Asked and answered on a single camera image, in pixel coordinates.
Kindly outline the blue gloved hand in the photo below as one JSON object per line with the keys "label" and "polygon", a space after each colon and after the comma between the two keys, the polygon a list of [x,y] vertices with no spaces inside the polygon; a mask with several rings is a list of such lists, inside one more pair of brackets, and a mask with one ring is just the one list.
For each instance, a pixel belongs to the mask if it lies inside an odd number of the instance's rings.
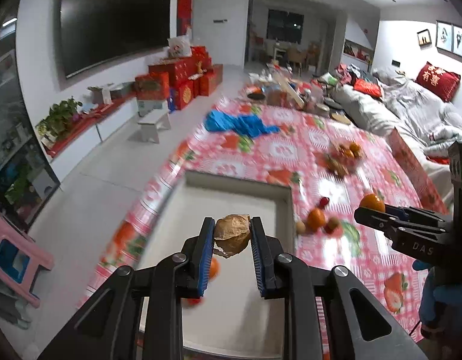
{"label": "blue gloved hand", "polygon": [[422,336],[462,340],[462,281],[438,284],[436,269],[431,264],[416,260],[412,267],[415,271],[428,271],[419,307]]}

